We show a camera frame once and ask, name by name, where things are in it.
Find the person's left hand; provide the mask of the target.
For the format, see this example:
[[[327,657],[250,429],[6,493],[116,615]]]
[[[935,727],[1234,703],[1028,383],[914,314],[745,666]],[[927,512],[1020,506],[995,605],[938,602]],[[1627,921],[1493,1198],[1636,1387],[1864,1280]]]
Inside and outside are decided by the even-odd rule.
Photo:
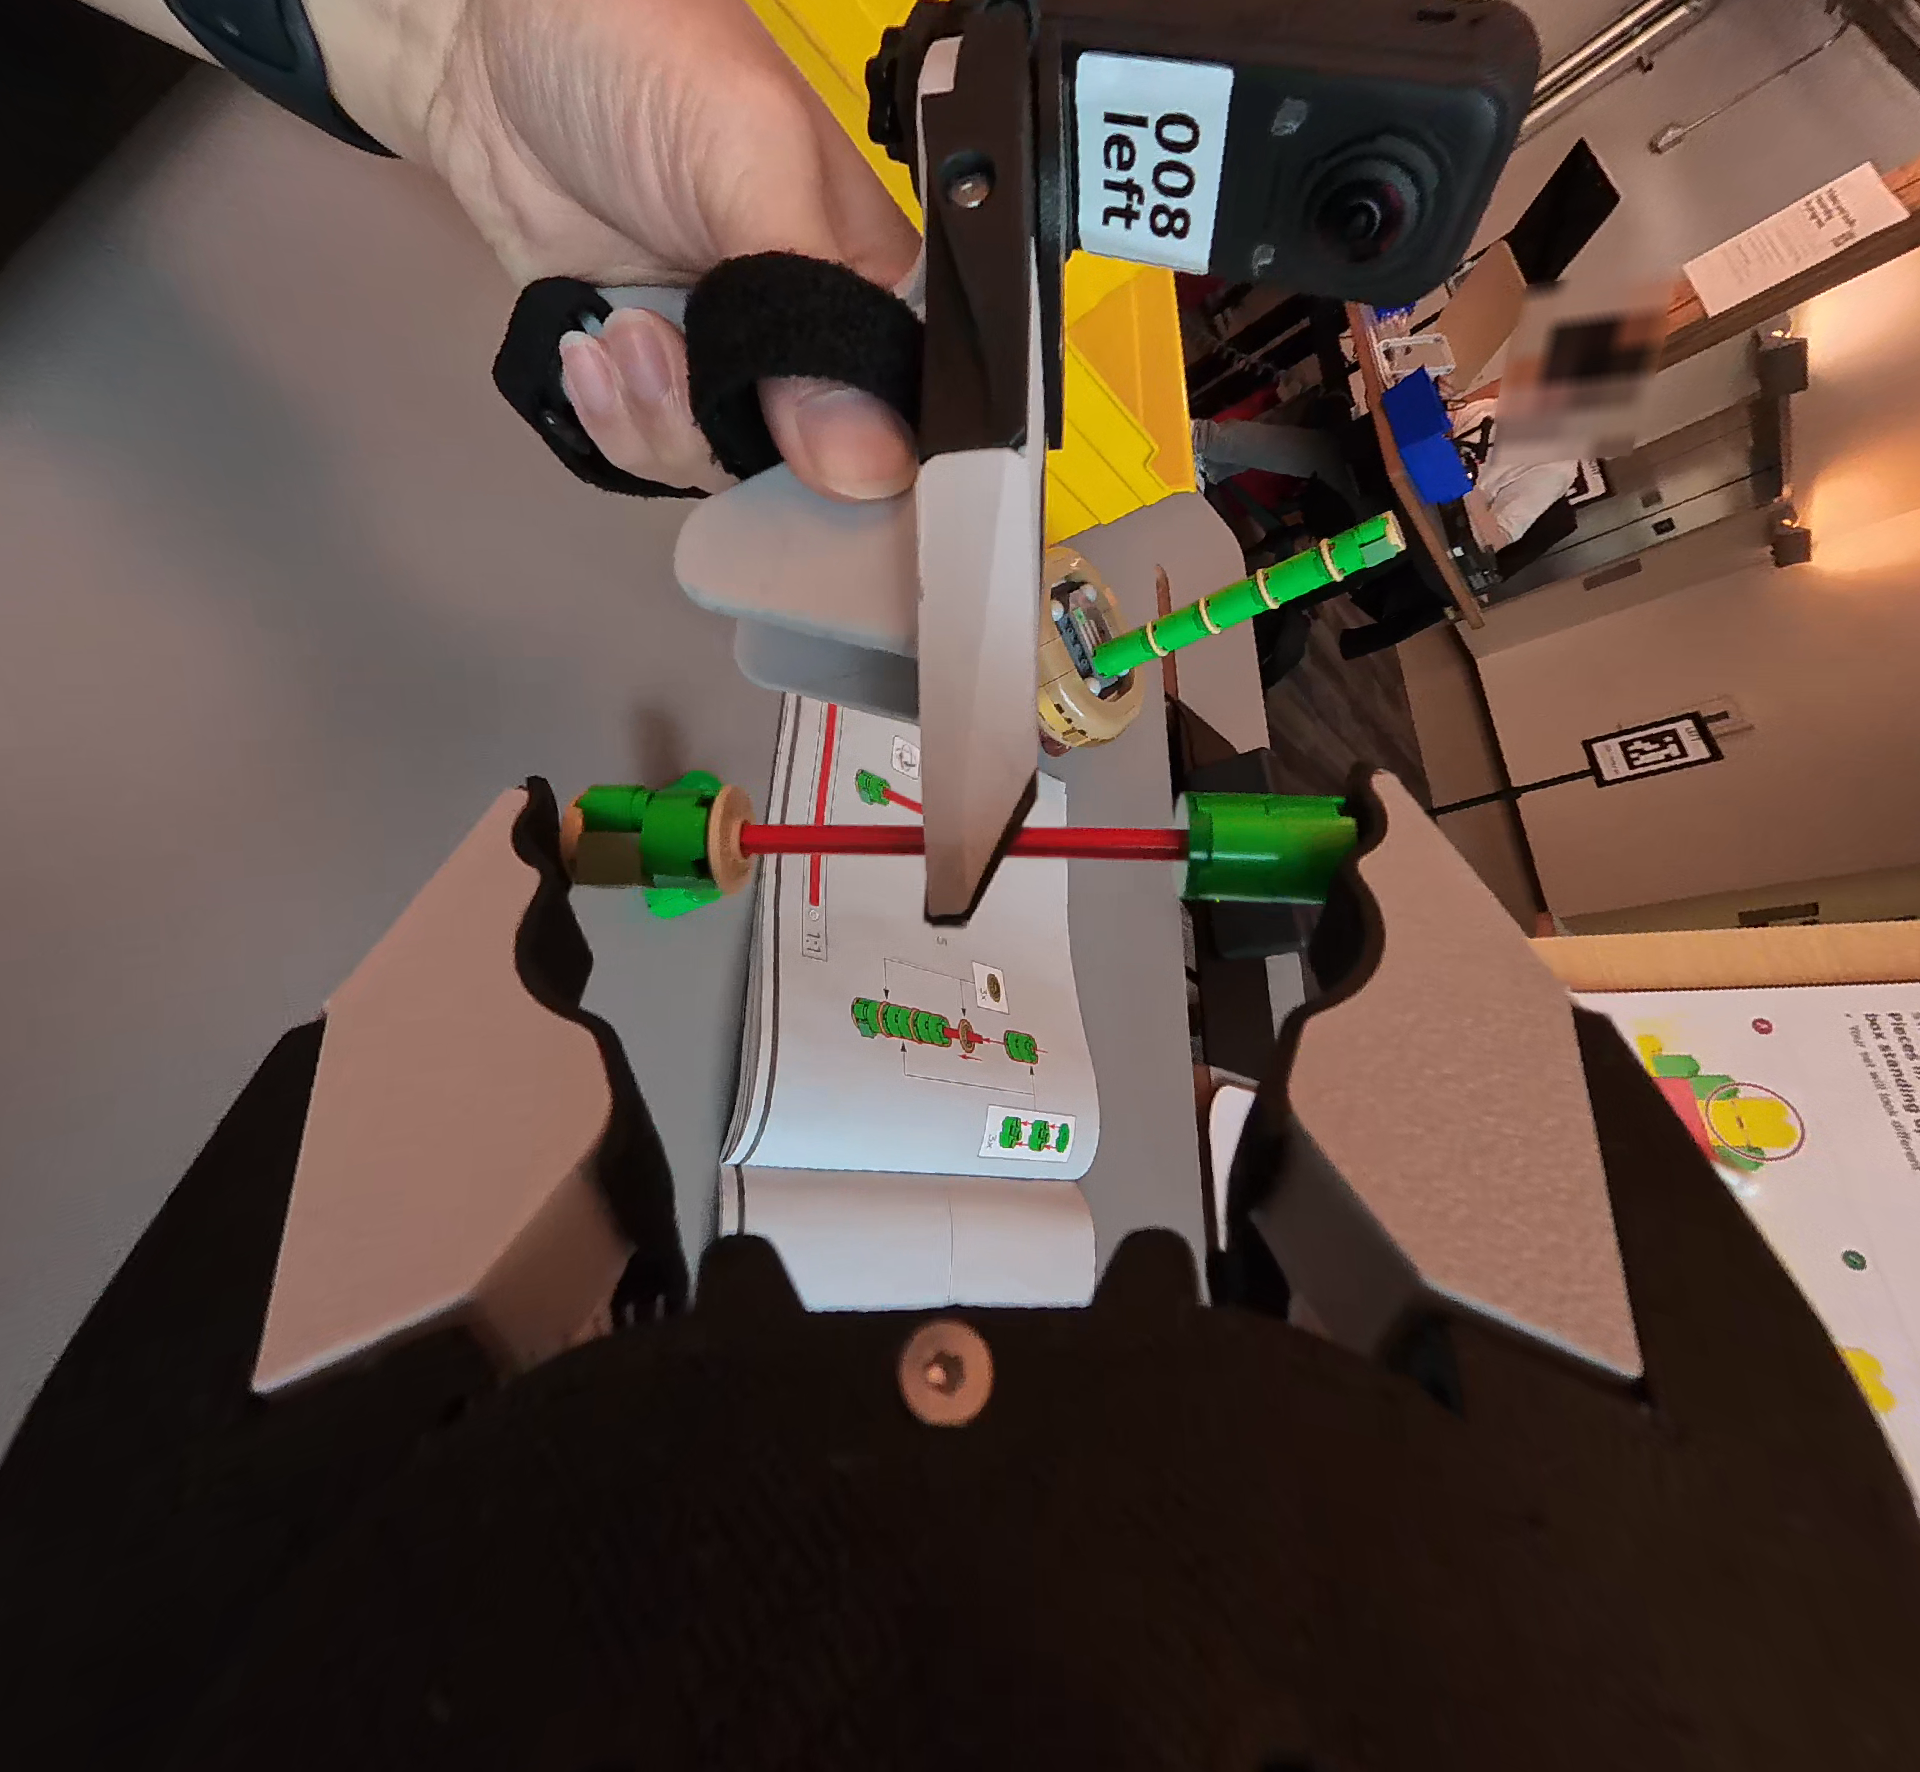
[[[792,251],[893,287],[920,241],[742,0],[302,0],[337,105],[526,283],[690,286]]]

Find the white colour printed sheet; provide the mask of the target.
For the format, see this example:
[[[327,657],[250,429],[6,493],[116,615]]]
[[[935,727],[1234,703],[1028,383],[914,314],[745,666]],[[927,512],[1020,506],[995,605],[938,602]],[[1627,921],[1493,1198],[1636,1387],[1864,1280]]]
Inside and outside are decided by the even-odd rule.
[[[1919,1459],[1919,985],[1590,992]]]

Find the tan toy pot with bamboo stalk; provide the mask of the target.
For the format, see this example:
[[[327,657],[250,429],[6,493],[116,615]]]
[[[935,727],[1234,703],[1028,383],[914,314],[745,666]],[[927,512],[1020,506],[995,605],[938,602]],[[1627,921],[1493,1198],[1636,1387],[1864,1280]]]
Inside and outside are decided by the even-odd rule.
[[[1407,538],[1390,512],[1369,516],[1311,549],[1186,607],[1163,607],[1128,626],[1096,567],[1066,544],[1042,559],[1037,719],[1050,750],[1116,740],[1139,717],[1135,674],[1190,645],[1301,607],[1357,574],[1400,559]]]

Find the red toy axle rod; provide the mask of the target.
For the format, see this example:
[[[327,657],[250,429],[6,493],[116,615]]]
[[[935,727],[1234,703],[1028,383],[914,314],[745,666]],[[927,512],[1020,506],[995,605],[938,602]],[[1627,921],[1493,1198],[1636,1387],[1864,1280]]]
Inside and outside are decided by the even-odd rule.
[[[1183,827],[1020,827],[1002,855],[1186,862]],[[924,824],[740,824],[746,855],[924,855]]]

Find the grey desk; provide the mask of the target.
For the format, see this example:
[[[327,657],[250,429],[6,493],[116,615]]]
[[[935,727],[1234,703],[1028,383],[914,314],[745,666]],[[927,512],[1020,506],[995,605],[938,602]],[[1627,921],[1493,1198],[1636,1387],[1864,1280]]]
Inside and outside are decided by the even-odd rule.
[[[685,506],[497,398],[427,176],[213,73],[4,272],[4,1438],[218,1119],[507,789],[766,806]]]

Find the black monitor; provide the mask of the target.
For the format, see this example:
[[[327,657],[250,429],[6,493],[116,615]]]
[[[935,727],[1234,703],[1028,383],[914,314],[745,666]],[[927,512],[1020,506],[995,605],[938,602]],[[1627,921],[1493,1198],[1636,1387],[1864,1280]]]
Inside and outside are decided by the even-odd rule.
[[[1537,289],[1561,281],[1619,205],[1604,163],[1580,139],[1505,232],[1525,283]]]

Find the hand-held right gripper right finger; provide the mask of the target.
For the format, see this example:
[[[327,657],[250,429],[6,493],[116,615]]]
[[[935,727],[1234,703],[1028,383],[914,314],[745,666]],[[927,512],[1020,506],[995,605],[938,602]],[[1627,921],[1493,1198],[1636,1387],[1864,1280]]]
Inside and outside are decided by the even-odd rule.
[[[1284,1412],[1645,1402],[1573,1006],[1400,780],[1357,845],[1226,1173],[1214,1308]]]

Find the light wooden table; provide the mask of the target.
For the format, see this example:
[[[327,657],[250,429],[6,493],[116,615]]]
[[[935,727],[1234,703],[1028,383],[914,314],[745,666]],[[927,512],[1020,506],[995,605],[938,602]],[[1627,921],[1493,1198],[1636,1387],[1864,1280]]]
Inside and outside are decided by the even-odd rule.
[[[1576,1000],[1590,992],[1919,985],[1915,921],[1566,937],[1539,951]]]

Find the open instruction booklet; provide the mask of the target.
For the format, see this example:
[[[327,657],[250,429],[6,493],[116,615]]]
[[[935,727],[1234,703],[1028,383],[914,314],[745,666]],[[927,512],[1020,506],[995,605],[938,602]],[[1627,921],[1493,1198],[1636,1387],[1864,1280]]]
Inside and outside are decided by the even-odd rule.
[[[755,863],[717,1236],[810,1308],[1087,1305],[1098,1095],[1066,857],[1003,862],[961,928],[918,854]]]

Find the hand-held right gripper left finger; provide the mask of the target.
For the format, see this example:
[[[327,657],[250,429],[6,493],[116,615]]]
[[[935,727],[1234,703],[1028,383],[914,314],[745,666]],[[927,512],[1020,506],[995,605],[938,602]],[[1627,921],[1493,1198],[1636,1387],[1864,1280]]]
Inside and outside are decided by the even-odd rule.
[[[674,1181],[569,904],[550,785],[508,788],[329,1000],[253,1391],[440,1328],[537,1365],[690,1290]]]

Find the blue storage bin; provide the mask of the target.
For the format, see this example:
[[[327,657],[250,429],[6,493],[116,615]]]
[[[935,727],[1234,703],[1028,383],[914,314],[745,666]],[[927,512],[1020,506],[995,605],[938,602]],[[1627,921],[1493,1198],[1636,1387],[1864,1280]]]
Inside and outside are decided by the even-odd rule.
[[[1427,506],[1469,493],[1474,475],[1452,439],[1452,415],[1427,368],[1415,368],[1379,395],[1407,484]]]

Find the long green toy brick cylinder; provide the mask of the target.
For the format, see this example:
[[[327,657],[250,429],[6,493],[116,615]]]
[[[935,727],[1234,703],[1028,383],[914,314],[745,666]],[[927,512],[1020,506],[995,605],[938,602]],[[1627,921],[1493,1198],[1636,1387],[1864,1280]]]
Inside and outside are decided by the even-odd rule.
[[[1320,907],[1359,842],[1346,803],[1320,795],[1190,789],[1175,824],[1188,839],[1188,904]]]

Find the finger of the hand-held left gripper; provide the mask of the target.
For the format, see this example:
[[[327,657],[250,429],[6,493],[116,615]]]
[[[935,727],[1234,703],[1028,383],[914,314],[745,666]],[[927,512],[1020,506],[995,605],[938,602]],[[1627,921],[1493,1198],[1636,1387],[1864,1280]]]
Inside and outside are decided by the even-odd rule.
[[[924,914],[965,924],[1037,788],[1042,462],[935,458],[916,503]]]

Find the white paper sign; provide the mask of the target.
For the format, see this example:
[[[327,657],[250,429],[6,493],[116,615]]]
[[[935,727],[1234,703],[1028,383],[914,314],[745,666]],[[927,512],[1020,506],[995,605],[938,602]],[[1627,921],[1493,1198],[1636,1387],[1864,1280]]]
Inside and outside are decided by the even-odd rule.
[[[1683,264],[1703,317],[1747,304],[1915,215],[1919,162],[1882,172],[1867,162]]]

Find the short green brick with tan disc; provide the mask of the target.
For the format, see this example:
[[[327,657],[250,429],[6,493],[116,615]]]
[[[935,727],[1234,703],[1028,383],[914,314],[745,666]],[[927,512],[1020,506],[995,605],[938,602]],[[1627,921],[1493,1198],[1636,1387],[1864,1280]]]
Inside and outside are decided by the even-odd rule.
[[[752,801],[692,770],[662,788],[591,785],[561,815],[559,845],[578,885],[634,887],[662,921],[742,893],[752,860],[742,830]]]

